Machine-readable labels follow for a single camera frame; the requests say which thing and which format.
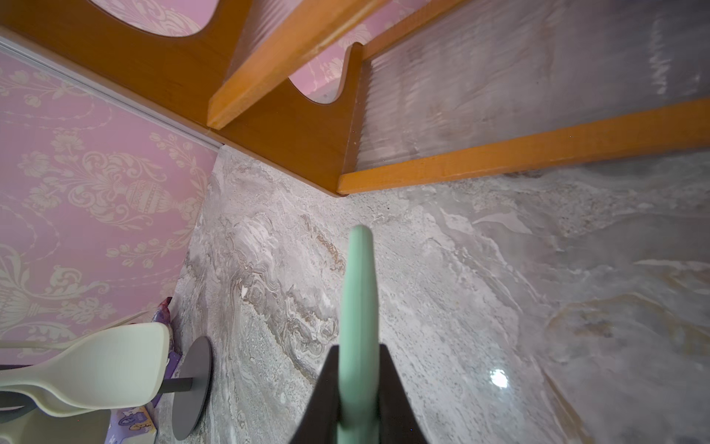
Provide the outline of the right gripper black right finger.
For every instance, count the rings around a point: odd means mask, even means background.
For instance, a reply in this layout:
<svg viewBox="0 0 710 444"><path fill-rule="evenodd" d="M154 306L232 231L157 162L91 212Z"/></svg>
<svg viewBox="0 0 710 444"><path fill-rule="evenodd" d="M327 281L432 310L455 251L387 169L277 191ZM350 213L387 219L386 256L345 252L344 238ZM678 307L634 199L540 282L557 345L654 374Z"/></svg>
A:
<svg viewBox="0 0 710 444"><path fill-rule="evenodd" d="M378 417L383 444L427 444L388 347L379 346Z"/></svg>

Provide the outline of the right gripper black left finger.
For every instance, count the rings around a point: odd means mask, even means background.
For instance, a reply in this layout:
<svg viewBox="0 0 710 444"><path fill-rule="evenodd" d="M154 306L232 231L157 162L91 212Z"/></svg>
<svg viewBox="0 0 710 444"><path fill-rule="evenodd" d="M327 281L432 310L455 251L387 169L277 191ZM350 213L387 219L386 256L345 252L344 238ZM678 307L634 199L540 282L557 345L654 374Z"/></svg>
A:
<svg viewBox="0 0 710 444"><path fill-rule="evenodd" d="M290 444L332 444L339 416L338 345L332 346Z"/></svg>

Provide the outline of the grey utensil rack stand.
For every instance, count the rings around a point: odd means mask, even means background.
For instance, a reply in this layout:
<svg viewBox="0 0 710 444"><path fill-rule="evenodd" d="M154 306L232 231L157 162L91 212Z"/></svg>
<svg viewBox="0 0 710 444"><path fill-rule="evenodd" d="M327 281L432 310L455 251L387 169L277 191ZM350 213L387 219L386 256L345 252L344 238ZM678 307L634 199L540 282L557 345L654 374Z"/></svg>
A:
<svg viewBox="0 0 710 444"><path fill-rule="evenodd" d="M173 394L172 431L177 441L192 434L202 420L212 387L214 354L207 336L188 350L175 379L165 379L158 394Z"/></svg>

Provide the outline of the cream spatula mint handle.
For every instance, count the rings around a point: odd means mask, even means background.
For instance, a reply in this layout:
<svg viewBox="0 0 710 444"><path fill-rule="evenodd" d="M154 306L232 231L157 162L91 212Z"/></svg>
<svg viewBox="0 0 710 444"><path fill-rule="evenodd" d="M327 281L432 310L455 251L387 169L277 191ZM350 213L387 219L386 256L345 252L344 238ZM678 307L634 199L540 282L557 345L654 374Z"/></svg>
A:
<svg viewBox="0 0 710 444"><path fill-rule="evenodd" d="M164 380L165 366L164 327L153 322L134 324L96 332L35 366L3 371L1 386L100 381L156 384Z"/></svg>

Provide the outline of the cream spatula wooden handle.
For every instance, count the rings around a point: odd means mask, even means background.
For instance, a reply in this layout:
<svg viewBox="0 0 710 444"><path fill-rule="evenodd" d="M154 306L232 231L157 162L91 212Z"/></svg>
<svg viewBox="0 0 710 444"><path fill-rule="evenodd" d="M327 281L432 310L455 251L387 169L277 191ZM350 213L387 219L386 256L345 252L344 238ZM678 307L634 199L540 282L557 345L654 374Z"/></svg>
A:
<svg viewBox="0 0 710 444"><path fill-rule="evenodd" d="M4 384L2 393L21 394L29 397L45 413L55 417L77 416L99 410L116 410L137 407L149 403L163 386L156 384L118 384L100 381L98 384L83 382L72 385Z"/></svg>

